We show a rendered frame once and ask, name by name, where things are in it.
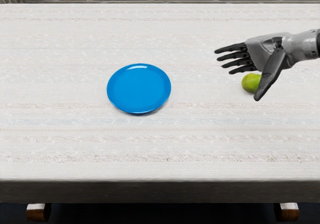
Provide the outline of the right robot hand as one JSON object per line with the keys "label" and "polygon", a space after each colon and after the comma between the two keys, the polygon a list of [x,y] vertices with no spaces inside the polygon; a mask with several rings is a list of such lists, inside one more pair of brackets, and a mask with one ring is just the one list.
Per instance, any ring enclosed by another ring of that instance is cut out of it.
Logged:
{"label": "right robot hand", "polygon": [[254,100],[259,101],[278,79],[283,70],[292,68],[305,59],[309,45],[305,37],[289,33],[269,34],[250,38],[245,42],[219,48],[214,52],[220,54],[218,61],[231,59],[223,68],[237,66],[229,74],[258,70],[261,79]]}

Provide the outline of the green round fruit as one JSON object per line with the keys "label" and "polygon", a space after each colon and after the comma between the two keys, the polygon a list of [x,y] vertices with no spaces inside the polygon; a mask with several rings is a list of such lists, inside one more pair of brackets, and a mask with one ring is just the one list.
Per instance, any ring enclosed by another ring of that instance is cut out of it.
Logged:
{"label": "green round fruit", "polygon": [[260,74],[249,73],[245,75],[241,80],[243,90],[248,93],[255,93],[258,90],[260,80]]}

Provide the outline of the blue plate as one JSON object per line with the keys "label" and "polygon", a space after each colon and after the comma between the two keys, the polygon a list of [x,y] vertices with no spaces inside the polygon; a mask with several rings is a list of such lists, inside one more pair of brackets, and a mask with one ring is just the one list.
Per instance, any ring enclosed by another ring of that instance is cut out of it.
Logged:
{"label": "blue plate", "polygon": [[120,111],[144,114],[162,107],[171,93],[171,81],[160,68],[150,64],[131,64],[116,71],[109,79],[106,93]]}

